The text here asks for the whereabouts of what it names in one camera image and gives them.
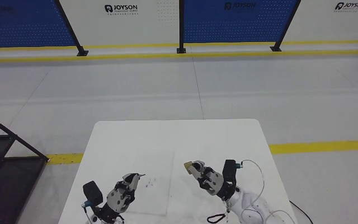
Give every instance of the black stand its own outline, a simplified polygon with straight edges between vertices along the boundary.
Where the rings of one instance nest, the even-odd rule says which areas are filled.
[[[289,27],[290,27],[290,24],[291,24],[291,22],[292,22],[292,19],[293,19],[293,17],[295,16],[296,11],[297,11],[298,6],[300,5],[300,3],[301,3],[301,0],[297,0],[297,1],[296,1],[296,4],[295,4],[295,6],[294,6],[294,8],[293,8],[293,10],[292,10],[292,12],[291,12],[291,14],[290,14],[289,20],[287,21],[286,26],[285,26],[285,29],[284,29],[284,31],[282,32],[282,34],[281,34],[279,40],[275,43],[274,46],[271,46],[271,47],[270,47],[273,52],[281,52],[280,46],[281,46],[281,44],[282,44],[282,41],[284,40],[284,37],[285,37],[285,35],[286,35],[286,33],[287,33],[287,30],[288,30]]]
[[[60,0],[55,0],[55,4],[56,4],[56,6],[57,6],[57,8],[58,8],[58,10],[59,10],[59,12],[60,12],[62,18],[63,18],[63,21],[64,21],[65,24],[66,24],[66,27],[67,27],[68,31],[70,32],[70,34],[71,34],[71,36],[72,36],[72,38],[73,38],[73,41],[74,41],[76,47],[77,47],[77,50],[78,50],[77,56],[87,56],[88,50],[84,50],[83,46],[81,46],[81,45],[79,44],[79,41],[78,41],[78,39],[77,39],[77,37],[76,37],[76,34],[74,33],[74,31],[73,31],[73,29],[72,29],[72,27],[71,27],[71,24],[70,24],[69,21],[68,21],[68,18],[67,18],[67,16],[66,16],[66,13],[65,13],[65,11],[64,11],[63,8],[62,8],[62,5],[61,5],[61,3],[60,3]]]
[[[0,124],[0,224],[16,223],[49,158]],[[37,154],[33,157],[6,157],[15,141]]]
[[[184,0],[179,0],[179,48],[177,54],[186,53],[184,48]]]

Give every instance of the yellow floor line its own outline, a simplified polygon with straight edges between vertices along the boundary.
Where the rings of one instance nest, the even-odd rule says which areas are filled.
[[[309,56],[309,55],[353,55],[358,50],[291,50],[284,52],[206,52],[206,53],[153,53],[153,54],[106,54],[77,56],[48,56],[48,57],[11,57],[1,58],[0,63],[12,62],[53,62],[74,60],[109,60],[109,59],[153,59],[153,58],[206,58],[206,57],[268,57],[268,56]]]
[[[353,151],[358,150],[358,141],[271,144],[269,147],[271,153],[274,155],[307,152]],[[53,154],[47,156],[51,159],[48,163],[49,165],[79,164],[81,163],[83,153]]]
[[[191,46],[255,46],[255,45],[274,45],[275,42],[239,42],[239,43],[187,43],[186,47]],[[309,41],[283,41],[282,45],[311,45],[311,44],[358,44],[358,40],[309,40]],[[84,45],[85,49],[106,49],[106,48],[162,48],[178,47],[179,43],[161,43],[161,44],[119,44],[119,45]],[[40,47],[18,47],[18,48],[0,48],[0,51],[17,50],[75,50],[75,46],[40,46]]]

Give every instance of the fence post base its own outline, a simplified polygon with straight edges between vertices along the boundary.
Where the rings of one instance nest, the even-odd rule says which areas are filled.
[[[282,50],[280,48],[276,48],[275,46],[270,47],[273,52],[281,52]]]
[[[177,48],[177,54],[185,54],[186,49],[185,48]]]
[[[87,56],[88,50],[84,50],[83,46],[80,46],[78,48],[78,54],[77,56]]]

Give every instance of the white wall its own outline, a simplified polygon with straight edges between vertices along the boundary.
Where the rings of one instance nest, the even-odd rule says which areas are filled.
[[[285,41],[358,40],[358,7],[338,10],[339,2],[357,0],[302,0]]]
[[[358,40],[358,8],[335,12],[338,2],[302,0],[285,41]],[[61,0],[61,3],[82,45],[178,42],[178,0]],[[138,14],[108,15],[106,4],[136,4]]]

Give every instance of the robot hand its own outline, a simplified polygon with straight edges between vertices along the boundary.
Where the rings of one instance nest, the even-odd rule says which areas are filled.
[[[236,186],[236,169],[242,168],[242,164],[237,164],[235,160],[226,160],[223,174],[206,167],[205,163],[199,160],[187,162],[184,167],[199,182],[200,188],[205,189],[210,195],[221,198],[227,207],[227,212],[234,212],[240,223],[284,223],[280,216],[272,214],[262,197]]]
[[[124,213],[130,203],[135,199],[134,193],[140,180],[141,175],[138,173],[130,173],[123,176],[122,181],[118,181],[107,195],[107,202],[100,208],[103,202],[102,193],[94,181],[91,181],[83,186],[83,192],[87,198],[87,201],[82,204],[82,207],[91,207],[94,216],[91,217],[93,222],[99,218],[103,223],[118,223],[118,218],[124,223],[124,219],[120,216],[120,213]]]

